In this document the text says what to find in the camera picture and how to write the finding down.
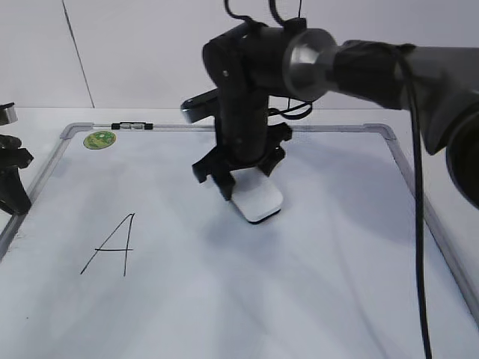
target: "black cable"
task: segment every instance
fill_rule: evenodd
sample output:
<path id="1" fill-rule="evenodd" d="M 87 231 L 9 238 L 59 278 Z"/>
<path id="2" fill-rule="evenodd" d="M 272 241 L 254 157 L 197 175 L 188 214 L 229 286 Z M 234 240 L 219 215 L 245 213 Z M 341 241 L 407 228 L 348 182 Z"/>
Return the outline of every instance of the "black cable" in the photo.
<path id="1" fill-rule="evenodd" d="M 424 184 L 422 171 L 421 131 L 416 91 L 413 83 L 411 67 L 403 53 L 395 46 L 381 43 L 396 59 L 403 75 L 411 112 L 412 148 L 414 154 L 415 177 L 415 232 L 416 232 L 416 285 L 418 289 L 418 306 L 421 321 L 421 334 L 426 359 L 432 359 L 429 329 L 427 325 L 426 294 L 424 289 Z"/>
<path id="2" fill-rule="evenodd" d="M 309 106 L 309 108 L 304 110 L 300 114 L 289 114 L 290 112 L 300 110 L 301 108 L 304 108 L 306 106 Z M 312 102 L 304 102 L 300 105 L 297 105 L 297 106 L 294 106 L 294 107 L 291 107 L 287 110 L 282 110 L 282 111 L 278 110 L 277 108 L 269 108 L 268 116 L 272 117 L 272 116 L 278 116 L 279 115 L 279 116 L 282 116 L 282 117 L 286 118 L 287 120 L 301 120 L 301 119 L 305 118 L 306 116 L 308 116 L 312 111 L 313 111 L 313 103 Z"/>
<path id="3" fill-rule="evenodd" d="M 230 0 L 225 0 L 225 10 L 226 13 L 231 16 L 233 19 L 242 20 L 245 22 L 254 22 L 254 20 L 247 15 L 236 15 L 230 8 Z"/>
<path id="4" fill-rule="evenodd" d="M 299 0 L 298 17 L 301 17 L 302 0 Z M 287 109 L 291 107 L 291 97 L 287 99 Z"/>
<path id="5" fill-rule="evenodd" d="M 276 0 L 269 0 L 269 11 L 271 11 L 272 18 L 278 23 L 278 25 L 284 26 L 286 22 L 281 16 L 279 16 L 278 8 L 276 7 Z"/>

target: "black clamp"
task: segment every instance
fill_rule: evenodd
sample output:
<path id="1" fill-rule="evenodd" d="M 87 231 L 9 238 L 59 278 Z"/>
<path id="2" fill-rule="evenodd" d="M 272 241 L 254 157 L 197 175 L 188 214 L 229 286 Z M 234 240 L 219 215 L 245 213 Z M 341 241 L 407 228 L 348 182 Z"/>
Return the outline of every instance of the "black clamp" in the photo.
<path id="1" fill-rule="evenodd" d="M 31 208 L 18 169 L 27 168 L 33 156 L 21 146 L 18 138 L 0 135 L 0 209 L 10 215 L 24 215 Z"/>
<path id="2" fill-rule="evenodd" d="M 256 162 L 244 164 L 238 162 L 228 149 L 222 145 L 217 90 L 212 90 L 186 100 L 181 105 L 181 109 L 190 123 L 209 116 L 214 116 L 215 118 L 216 146 L 193 165 L 193 173 L 199 183 L 206 181 L 207 176 L 210 175 L 226 200 L 231 199 L 235 185 L 231 171 L 257 167 L 265 175 L 269 176 L 276 165 L 285 157 L 285 152 L 280 146 L 281 142 L 289 141 L 293 135 L 293 130 L 286 123 L 268 126 L 264 154 Z"/>
<path id="3" fill-rule="evenodd" d="M 203 183 L 207 180 L 207 176 L 211 175 L 223 197 L 230 200 L 236 184 L 231 171 L 257 167 L 269 176 L 276 165 L 286 156 L 280 143 L 289 141 L 292 135 L 293 130 L 286 123 L 268 126 L 264 155 L 257 162 L 247 165 L 236 162 L 223 146 L 218 145 L 221 143 L 218 141 L 218 144 L 205 157 L 193 165 L 193 173 L 199 183 Z"/>

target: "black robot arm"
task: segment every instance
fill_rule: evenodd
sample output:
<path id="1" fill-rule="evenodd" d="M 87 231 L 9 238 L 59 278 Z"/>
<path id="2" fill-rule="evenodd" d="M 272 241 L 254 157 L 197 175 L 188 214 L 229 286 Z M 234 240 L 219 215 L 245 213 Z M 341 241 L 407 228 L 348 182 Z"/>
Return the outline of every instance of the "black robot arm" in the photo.
<path id="1" fill-rule="evenodd" d="M 217 90 L 182 109 L 195 120 L 198 112 L 216 116 L 218 145 L 229 162 L 254 167 L 267 155 L 269 96 L 313 102 L 332 91 L 409 110 L 403 74 L 387 51 L 392 45 L 352 40 L 339 46 L 327 31 L 307 28 L 305 19 L 283 25 L 247 21 L 204 47 Z M 427 152 L 447 147 L 451 178 L 479 207 L 479 49 L 394 48 L 412 71 Z"/>

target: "black bracket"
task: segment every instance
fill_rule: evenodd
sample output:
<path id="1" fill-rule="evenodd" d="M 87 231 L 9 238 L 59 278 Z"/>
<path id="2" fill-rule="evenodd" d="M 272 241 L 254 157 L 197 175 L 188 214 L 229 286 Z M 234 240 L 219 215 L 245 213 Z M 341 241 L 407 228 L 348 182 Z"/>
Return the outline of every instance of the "black bracket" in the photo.
<path id="1" fill-rule="evenodd" d="M 112 123 L 112 129 L 153 129 L 153 124 L 146 122 L 118 122 Z"/>
<path id="2" fill-rule="evenodd" d="M 235 161 L 228 150 L 221 145 L 220 133 L 216 126 L 217 145 L 209 151 L 205 157 L 193 165 L 193 173 L 199 183 L 206 181 L 207 176 L 210 175 L 219 187 L 223 197 L 226 200 L 230 200 L 234 185 L 236 184 L 231 175 L 231 171 L 257 167 L 269 177 L 276 165 L 286 156 L 280 143 L 282 141 L 289 141 L 292 137 L 293 130 L 286 123 L 268 126 L 264 155 L 255 163 L 248 164 Z"/>
<path id="3" fill-rule="evenodd" d="M 10 215 L 24 215 L 31 201 L 23 188 L 19 168 L 27 168 L 33 156 L 18 138 L 0 135 L 0 209 Z"/>

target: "green sticker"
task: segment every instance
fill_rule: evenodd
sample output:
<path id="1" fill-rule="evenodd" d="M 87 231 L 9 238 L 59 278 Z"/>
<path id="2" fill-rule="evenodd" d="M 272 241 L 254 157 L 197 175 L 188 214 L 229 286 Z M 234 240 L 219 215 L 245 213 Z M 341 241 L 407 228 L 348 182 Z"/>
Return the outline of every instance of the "green sticker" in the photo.
<path id="1" fill-rule="evenodd" d="M 117 140 L 117 136 L 110 131 L 98 131 L 89 135 L 83 144 L 90 150 L 102 150 L 110 147 Z"/>

